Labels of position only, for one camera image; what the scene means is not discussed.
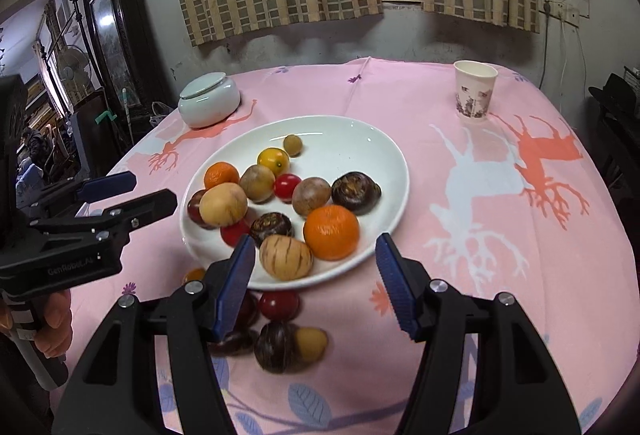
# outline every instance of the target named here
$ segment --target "plate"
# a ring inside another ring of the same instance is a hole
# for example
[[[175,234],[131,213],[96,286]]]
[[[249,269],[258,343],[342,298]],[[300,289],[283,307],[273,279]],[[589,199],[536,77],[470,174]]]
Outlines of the plate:
[[[356,251],[340,261],[314,260],[311,273],[293,281],[279,281],[261,266],[256,253],[254,272],[249,280],[252,290],[284,290],[309,287],[335,278],[353,269],[370,256],[378,236],[391,233],[406,208],[409,197],[409,170],[396,143],[379,129],[366,123],[340,116],[303,116],[259,126],[225,144],[196,171],[180,204],[180,230],[187,249],[204,268],[212,261],[226,259],[232,249],[222,241],[218,229],[206,230],[187,215],[191,196],[204,188],[207,168],[218,161],[231,163],[240,174],[256,164],[265,148],[282,148],[289,134],[300,136],[303,151],[291,158],[289,171],[300,178],[322,177],[332,184],[350,171],[362,171],[382,189],[378,204],[368,214],[358,217],[360,241]],[[272,211],[284,213],[293,224],[296,238],[304,240],[304,219],[291,204],[276,197],[257,205],[249,201],[258,216]]]

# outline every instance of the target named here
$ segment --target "pink tablecloth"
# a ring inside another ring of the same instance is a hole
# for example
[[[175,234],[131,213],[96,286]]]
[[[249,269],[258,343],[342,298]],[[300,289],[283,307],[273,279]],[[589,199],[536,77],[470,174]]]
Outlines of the pink tablecloth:
[[[181,197],[212,152],[264,123],[306,114],[370,123],[396,141],[409,164],[410,200],[393,235],[402,253],[462,292],[515,293],[548,343],[583,428],[606,408],[636,360],[634,258],[593,162],[535,86],[500,68],[493,115],[465,126],[450,65],[359,59],[234,78],[243,100],[235,115],[192,131],[172,113],[115,168],[136,174],[136,190],[93,207],[165,187]],[[177,216],[132,234],[121,274],[74,289],[72,368],[118,296],[168,295],[196,266]],[[320,364],[276,376],[251,355],[214,361],[238,433],[393,433],[422,347],[399,330],[373,259],[304,290],[302,300],[296,323],[330,334]],[[473,357],[473,339],[467,348]],[[165,421],[179,429],[162,343],[158,360]],[[464,422],[472,389],[472,375],[464,375],[454,428]]]

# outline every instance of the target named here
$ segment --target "bolt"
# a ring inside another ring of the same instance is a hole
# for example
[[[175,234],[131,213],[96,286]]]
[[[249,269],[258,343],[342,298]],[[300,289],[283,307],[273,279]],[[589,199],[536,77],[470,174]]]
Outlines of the bolt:
[[[516,303],[516,299],[513,297],[513,294],[510,294],[508,292],[501,292],[500,294],[498,294],[498,300],[500,301],[500,303],[506,305],[507,307]]]
[[[202,289],[204,289],[204,285],[198,280],[190,281],[184,286],[184,290],[187,291],[187,294],[197,294],[201,292]]]
[[[431,280],[429,287],[434,292],[444,292],[449,288],[449,285],[444,280]]]
[[[118,298],[118,305],[120,305],[123,309],[131,307],[135,302],[136,299],[132,294],[124,294]]]

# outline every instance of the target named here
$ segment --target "finger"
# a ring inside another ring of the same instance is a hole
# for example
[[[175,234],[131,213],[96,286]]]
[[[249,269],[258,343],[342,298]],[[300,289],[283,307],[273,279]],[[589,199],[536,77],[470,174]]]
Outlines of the finger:
[[[46,352],[46,356],[50,359],[52,357],[60,357],[60,355],[64,354],[68,351],[71,346],[71,339],[73,338],[74,332],[72,329],[69,329],[66,338],[62,340],[62,342],[54,349],[49,349],[49,352]]]
[[[49,296],[44,307],[44,319],[47,324],[57,329],[71,308],[71,291],[63,290]]]
[[[11,310],[0,299],[0,331],[9,331],[14,326]]]
[[[36,344],[36,348],[43,354],[46,354],[51,349],[62,343],[70,330],[71,311],[67,311],[66,316],[63,318],[62,323],[60,323],[60,326],[57,329],[53,329],[50,325],[46,325],[38,331],[33,338],[33,341]]]

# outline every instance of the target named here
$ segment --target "paper cup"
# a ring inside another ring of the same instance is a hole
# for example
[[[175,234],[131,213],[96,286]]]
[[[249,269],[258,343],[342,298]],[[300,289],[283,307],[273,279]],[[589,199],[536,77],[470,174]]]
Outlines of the paper cup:
[[[477,61],[456,61],[456,108],[461,117],[472,121],[486,119],[498,71]]]

